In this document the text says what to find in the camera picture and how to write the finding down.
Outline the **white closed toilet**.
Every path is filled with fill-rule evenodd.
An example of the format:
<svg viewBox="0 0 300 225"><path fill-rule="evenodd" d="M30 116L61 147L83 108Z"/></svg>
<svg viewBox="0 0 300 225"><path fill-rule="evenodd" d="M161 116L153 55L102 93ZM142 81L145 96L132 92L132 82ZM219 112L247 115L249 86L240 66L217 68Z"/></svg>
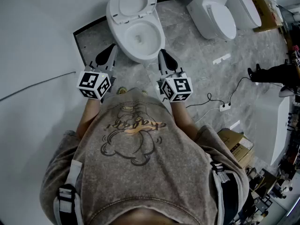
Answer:
<svg viewBox="0 0 300 225"><path fill-rule="evenodd" d="M239 30L249 30L262 25L258 11L252 0L227 0L236 27Z"/></svg>
<svg viewBox="0 0 300 225"><path fill-rule="evenodd" d="M228 0L192 0L187 10L200 34L205 39L221 38L226 41L236 37L236 24L225 5Z"/></svg>

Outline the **large brown cardboard box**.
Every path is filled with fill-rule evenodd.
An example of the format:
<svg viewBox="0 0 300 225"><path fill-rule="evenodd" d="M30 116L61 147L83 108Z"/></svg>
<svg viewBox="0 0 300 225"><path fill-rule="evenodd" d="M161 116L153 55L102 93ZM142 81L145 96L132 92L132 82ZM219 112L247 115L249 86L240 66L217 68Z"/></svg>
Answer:
<svg viewBox="0 0 300 225"><path fill-rule="evenodd" d="M254 32L263 32L283 26L283 18L275 0L252 0L261 19L261 26Z"/></svg>

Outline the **labelled brown cardboard box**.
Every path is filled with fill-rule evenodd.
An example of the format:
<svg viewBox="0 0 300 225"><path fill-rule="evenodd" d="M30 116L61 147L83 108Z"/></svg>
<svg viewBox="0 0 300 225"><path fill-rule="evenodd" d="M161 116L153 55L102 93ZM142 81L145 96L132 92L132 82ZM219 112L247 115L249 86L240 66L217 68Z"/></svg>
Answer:
<svg viewBox="0 0 300 225"><path fill-rule="evenodd" d="M242 133L237 133L227 128L220 130L217 134L240 166L245 169L254 157L254 144Z"/></svg>

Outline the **person's grey printed shirt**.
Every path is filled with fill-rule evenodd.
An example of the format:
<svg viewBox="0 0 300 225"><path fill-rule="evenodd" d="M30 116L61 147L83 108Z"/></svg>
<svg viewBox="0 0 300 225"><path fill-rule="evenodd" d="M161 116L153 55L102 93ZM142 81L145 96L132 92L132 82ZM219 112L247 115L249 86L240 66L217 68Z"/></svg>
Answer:
<svg viewBox="0 0 300 225"><path fill-rule="evenodd" d="M65 132L40 203L54 225L228 225L248 192L211 126L193 141L172 109L133 88L105 99L82 139Z"/></svg>

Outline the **white notched floor piece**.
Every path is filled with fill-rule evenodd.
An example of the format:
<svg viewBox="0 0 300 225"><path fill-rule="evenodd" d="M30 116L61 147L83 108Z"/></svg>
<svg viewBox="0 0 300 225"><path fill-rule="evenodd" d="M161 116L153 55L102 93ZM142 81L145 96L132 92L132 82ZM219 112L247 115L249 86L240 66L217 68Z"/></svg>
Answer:
<svg viewBox="0 0 300 225"><path fill-rule="evenodd" d="M222 57L218 58L218 59L215 59L213 60L213 64L219 64L227 59L231 58L231 54L230 53L227 53L225 55L223 55Z"/></svg>

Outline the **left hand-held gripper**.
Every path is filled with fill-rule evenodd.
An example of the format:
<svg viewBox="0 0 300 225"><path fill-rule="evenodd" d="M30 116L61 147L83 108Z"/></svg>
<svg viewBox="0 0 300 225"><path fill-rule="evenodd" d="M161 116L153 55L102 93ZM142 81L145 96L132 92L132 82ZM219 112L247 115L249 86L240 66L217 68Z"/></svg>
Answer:
<svg viewBox="0 0 300 225"><path fill-rule="evenodd" d="M113 75L113 67L117 54L118 47L116 44L111 44L96 56L97 67L92 66L91 62L79 74L76 87L85 98L103 102L107 93L111 92L116 79Z"/></svg>

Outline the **dark cluttered shelving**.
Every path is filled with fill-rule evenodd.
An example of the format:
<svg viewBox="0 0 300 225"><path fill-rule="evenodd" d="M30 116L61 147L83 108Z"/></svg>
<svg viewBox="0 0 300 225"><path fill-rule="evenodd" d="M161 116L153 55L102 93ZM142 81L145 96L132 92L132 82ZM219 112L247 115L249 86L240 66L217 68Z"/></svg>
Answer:
<svg viewBox="0 0 300 225"><path fill-rule="evenodd" d="M295 14L279 5L280 12L283 17L283 35L287 44L290 61L292 61L292 53L296 48L300 52L300 21L295 20Z"/></svg>

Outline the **white rectangular fixture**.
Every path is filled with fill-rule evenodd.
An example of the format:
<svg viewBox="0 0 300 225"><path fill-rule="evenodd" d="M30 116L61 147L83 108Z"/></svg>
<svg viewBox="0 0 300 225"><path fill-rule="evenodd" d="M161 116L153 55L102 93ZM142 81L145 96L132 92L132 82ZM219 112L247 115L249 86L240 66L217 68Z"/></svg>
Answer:
<svg viewBox="0 0 300 225"><path fill-rule="evenodd" d="M270 165L274 164L285 146L289 110L290 98L282 97L276 113L276 136Z"/></svg>

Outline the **person's left forearm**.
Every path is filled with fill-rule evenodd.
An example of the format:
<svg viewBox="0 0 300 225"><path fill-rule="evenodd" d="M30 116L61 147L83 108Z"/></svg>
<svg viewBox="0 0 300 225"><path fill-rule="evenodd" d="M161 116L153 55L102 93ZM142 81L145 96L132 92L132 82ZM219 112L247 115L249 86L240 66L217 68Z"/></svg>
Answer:
<svg viewBox="0 0 300 225"><path fill-rule="evenodd" d="M79 139L83 138L87 129L89 128L95 117L99 114L101 104L102 103L100 100L88 99L76 130L76 134Z"/></svg>

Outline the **person's right forearm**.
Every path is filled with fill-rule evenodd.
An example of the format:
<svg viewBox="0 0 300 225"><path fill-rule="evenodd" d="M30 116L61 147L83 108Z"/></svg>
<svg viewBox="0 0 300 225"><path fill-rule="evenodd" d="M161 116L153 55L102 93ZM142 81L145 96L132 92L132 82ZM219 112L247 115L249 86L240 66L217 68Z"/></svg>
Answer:
<svg viewBox="0 0 300 225"><path fill-rule="evenodd" d="M173 117L177 127L179 127L191 140L195 141L198 133L194 121L190 117L183 102L170 103Z"/></svg>

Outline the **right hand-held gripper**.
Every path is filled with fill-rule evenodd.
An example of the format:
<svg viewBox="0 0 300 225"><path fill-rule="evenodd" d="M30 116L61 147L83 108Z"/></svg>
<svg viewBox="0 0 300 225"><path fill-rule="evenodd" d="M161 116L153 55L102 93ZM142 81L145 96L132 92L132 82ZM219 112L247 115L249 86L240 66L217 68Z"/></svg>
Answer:
<svg viewBox="0 0 300 225"><path fill-rule="evenodd" d="M158 66L161 77L157 81L161 95L164 95L169 102L186 101L193 93L191 78L180 67L176 72L178 63L165 49L158 53Z"/></svg>

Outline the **white open toilet bowl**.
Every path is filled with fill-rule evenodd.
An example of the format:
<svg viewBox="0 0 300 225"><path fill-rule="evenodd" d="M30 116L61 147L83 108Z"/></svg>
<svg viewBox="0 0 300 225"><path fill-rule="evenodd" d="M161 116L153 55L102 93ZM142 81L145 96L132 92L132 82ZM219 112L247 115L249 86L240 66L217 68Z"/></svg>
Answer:
<svg viewBox="0 0 300 225"><path fill-rule="evenodd" d="M149 64L165 48L165 35L156 10L123 24L117 24L109 14L106 18L118 46L131 60Z"/></svg>

